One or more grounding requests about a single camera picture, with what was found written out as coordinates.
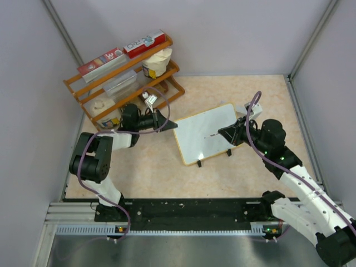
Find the white whiteboard yellow frame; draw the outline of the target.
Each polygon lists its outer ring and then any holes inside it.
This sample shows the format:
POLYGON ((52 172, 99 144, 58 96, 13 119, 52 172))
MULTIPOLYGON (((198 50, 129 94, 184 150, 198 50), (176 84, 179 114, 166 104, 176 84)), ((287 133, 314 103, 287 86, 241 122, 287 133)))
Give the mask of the white whiteboard yellow frame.
POLYGON ((187 116, 175 121, 174 135, 184 165, 190 166, 235 148, 220 134, 220 128, 237 120, 232 103, 187 116))

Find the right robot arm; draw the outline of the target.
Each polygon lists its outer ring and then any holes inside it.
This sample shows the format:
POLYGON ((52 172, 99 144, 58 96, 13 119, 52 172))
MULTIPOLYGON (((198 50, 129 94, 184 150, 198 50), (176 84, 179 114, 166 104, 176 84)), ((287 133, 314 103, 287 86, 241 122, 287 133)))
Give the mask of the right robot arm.
POLYGON ((303 204, 297 207, 282 193, 266 191, 259 207, 264 219, 285 221, 313 244, 327 266, 343 266, 355 259, 355 219, 326 194, 286 146, 280 121, 268 119, 256 129, 253 122, 240 118, 218 134, 234 146, 251 146, 265 167, 303 204))

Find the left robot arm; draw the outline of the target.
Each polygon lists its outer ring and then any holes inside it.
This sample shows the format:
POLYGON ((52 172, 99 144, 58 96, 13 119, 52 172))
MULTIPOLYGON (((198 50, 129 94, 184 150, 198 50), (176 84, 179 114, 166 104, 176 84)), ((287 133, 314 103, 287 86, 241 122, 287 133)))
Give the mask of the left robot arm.
POLYGON ((129 103, 123 108, 117 130, 80 134, 69 163, 69 172, 77 176, 83 188, 98 197, 95 221, 124 221, 128 216, 125 198, 108 175, 112 151, 135 146, 143 130, 148 134, 177 127, 177 123, 164 117, 159 110, 147 108, 142 113, 137 105, 129 103))

